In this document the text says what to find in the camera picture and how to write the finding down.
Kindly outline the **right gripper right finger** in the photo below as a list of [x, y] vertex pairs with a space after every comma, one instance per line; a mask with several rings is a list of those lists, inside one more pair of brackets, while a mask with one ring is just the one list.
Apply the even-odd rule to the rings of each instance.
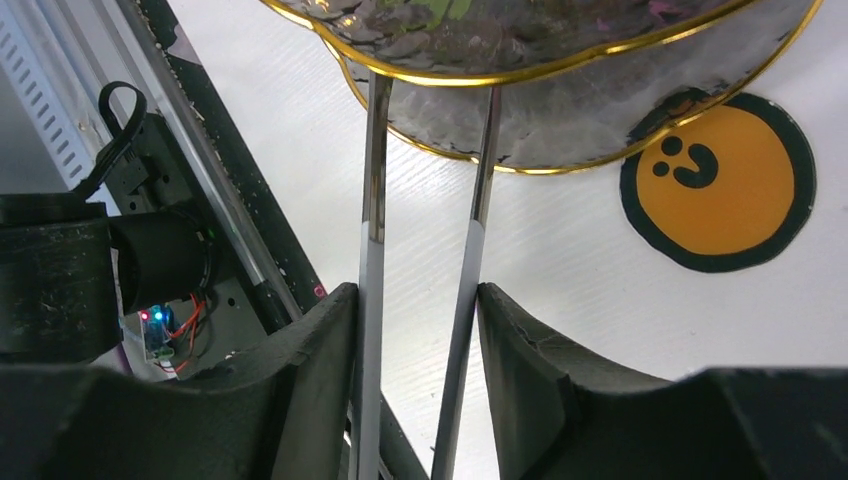
[[843, 368], [664, 380], [534, 318], [493, 283], [478, 325], [504, 479], [843, 479]]

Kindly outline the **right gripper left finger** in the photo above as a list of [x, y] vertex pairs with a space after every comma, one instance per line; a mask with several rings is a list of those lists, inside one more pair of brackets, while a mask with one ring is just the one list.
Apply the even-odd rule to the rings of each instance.
[[333, 479], [358, 291], [182, 381], [105, 368], [1, 370], [5, 479]]

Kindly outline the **metal tongs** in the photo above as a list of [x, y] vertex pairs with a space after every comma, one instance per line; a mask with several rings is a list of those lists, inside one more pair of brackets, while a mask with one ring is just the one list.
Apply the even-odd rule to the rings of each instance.
[[[352, 463], [349, 469], [352, 479], [373, 479], [379, 470], [386, 154], [392, 86], [392, 78], [370, 73], [358, 281], [358, 340], [352, 397]], [[476, 170], [434, 447], [431, 468], [434, 479], [451, 479], [454, 476], [501, 113], [502, 90], [492, 87], [482, 131], [481, 157]]]

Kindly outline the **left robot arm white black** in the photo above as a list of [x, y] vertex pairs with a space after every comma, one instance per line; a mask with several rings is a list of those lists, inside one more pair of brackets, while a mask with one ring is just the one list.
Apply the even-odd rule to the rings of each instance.
[[203, 288], [210, 238], [177, 207], [110, 216], [72, 193], [1, 197], [1, 361], [90, 362], [119, 319]]

